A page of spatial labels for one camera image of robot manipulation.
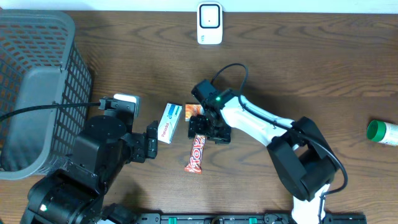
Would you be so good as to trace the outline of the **white Panadol box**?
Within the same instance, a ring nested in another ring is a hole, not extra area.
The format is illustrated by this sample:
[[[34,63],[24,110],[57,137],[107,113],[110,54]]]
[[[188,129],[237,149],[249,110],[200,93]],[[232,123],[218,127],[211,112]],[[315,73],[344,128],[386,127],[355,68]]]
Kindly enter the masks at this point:
[[[167,103],[162,118],[158,126],[157,139],[164,143],[172,142],[175,130],[180,120],[182,106],[173,103]]]

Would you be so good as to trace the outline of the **orange tissue pack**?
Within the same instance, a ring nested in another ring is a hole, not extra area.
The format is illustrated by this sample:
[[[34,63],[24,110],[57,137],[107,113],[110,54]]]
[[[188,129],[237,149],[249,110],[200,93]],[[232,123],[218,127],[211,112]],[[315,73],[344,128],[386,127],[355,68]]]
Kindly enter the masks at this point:
[[[185,105],[185,121],[189,121],[192,116],[204,115],[204,109],[200,104]]]

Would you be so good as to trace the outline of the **red Top chocolate bar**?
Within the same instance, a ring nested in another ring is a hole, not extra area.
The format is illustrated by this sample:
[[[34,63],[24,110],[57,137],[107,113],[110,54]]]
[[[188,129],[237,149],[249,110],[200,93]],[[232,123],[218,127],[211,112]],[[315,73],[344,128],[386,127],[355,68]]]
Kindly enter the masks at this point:
[[[188,164],[185,166],[184,171],[195,174],[201,174],[201,163],[203,157],[203,149],[206,143],[206,136],[196,134],[193,138],[192,150],[189,157]]]

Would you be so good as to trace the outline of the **green lid white bottle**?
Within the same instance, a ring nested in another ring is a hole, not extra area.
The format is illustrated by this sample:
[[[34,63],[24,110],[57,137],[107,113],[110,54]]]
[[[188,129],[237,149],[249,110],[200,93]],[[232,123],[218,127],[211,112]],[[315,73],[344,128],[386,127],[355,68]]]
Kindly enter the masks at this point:
[[[397,132],[396,124],[372,120],[368,125],[366,137],[374,142],[397,146]]]

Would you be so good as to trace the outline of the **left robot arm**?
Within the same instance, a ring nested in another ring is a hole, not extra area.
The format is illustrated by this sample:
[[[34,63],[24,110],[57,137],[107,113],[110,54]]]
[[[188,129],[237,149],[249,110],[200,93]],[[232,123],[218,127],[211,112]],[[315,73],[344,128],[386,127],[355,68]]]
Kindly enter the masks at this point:
[[[96,223],[104,196],[130,162],[155,159],[158,122],[144,133],[132,133],[131,118],[95,116],[75,141],[73,153],[59,159],[53,171],[28,193],[21,223]]]

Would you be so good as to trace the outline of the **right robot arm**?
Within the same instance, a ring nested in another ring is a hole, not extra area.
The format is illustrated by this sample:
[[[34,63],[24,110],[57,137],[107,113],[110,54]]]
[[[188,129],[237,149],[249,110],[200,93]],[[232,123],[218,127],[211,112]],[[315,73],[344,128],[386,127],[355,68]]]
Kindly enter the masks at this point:
[[[293,195],[293,220],[324,222],[325,197],[342,165],[311,119],[278,117],[237,91],[217,90],[209,80],[195,85],[192,95],[205,113],[190,118],[188,137],[204,135],[217,144],[228,144],[233,128],[250,135],[267,148],[280,181]]]

